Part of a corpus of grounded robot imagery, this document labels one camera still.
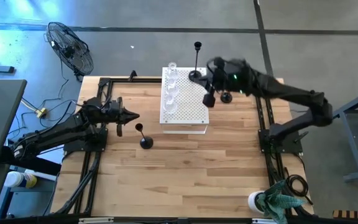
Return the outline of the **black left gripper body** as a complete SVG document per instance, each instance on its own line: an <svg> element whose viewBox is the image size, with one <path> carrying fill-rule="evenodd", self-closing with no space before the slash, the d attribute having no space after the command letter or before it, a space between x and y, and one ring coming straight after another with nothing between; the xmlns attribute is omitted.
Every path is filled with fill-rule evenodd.
<svg viewBox="0 0 358 224"><path fill-rule="evenodd" d="M118 137L122 137L122 98L118 97L116 100L111 100L109 102L109 115L114 118L114 123L116 123L116 133Z"/></svg>

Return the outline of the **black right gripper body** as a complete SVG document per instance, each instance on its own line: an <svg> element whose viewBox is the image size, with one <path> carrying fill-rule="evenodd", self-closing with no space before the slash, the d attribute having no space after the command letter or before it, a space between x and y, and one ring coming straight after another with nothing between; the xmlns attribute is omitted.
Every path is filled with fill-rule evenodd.
<svg viewBox="0 0 358 224"><path fill-rule="evenodd" d="M218 92L220 94L220 100L222 103L231 102L231 94L226 89L226 83L228 81L227 73L224 71L225 61L221 57L215 57L209 59L206 62L207 73L213 74L213 80L211 84L213 88L211 90L206 90L207 93L204 95L203 104L206 107L213 107L216 99L214 94Z"/></svg>

